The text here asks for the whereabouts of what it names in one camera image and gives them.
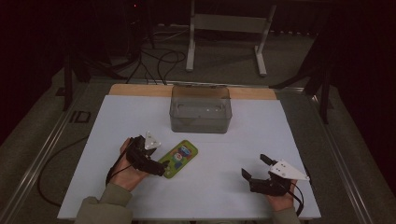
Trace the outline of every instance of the human hand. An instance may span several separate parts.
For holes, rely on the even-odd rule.
[[[120,148],[120,153],[128,147],[131,138],[127,138]],[[143,171],[136,170],[131,163],[126,160],[126,154],[124,154],[116,165],[113,174],[115,174],[109,181],[109,183],[118,185],[124,189],[132,191],[146,176],[149,174]]]
[[[291,180],[291,186],[290,186],[290,192],[294,192],[295,185],[297,183],[297,180]],[[287,208],[291,208],[294,206],[293,204],[293,196],[291,196],[289,193],[286,193],[283,196],[270,196],[270,195],[265,195],[268,202],[271,204],[273,207],[274,211],[281,211]]]

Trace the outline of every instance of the transparent plastic box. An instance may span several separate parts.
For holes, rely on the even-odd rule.
[[[176,85],[169,115],[175,133],[227,133],[230,93],[226,87]]]

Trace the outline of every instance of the table surface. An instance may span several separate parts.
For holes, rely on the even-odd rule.
[[[171,90],[172,86],[113,86],[103,101],[58,218],[73,219],[82,199],[99,198],[105,189],[106,173],[119,156],[122,142],[146,131],[162,143],[152,155],[155,161],[183,139],[190,140],[199,153],[171,179],[151,175],[143,180],[127,205],[134,211],[134,218],[257,220],[272,215],[265,197],[249,191],[241,168],[253,177],[268,178],[269,167],[260,160],[263,153],[304,170],[274,92],[229,88],[233,117],[228,132],[213,134],[171,131]],[[320,217],[309,183],[299,181],[297,185],[304,195],[300,218]]]

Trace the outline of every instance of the wooden edge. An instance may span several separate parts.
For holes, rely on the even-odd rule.
[[[173,85],[114,84],[109,95],[172,97]],[[227,87],[231,99],[276,100],[275,92],[267,88]]]

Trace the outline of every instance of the gray sleeve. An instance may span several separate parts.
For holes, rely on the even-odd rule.
[[[274,222],[276,224],[300,224],[294,207],[274,212]]]
[[[75,224],[130,224],[133,214],[125,206],[131,198],[128,190],[109,183],[99,201],[94,197],[82,201]]]

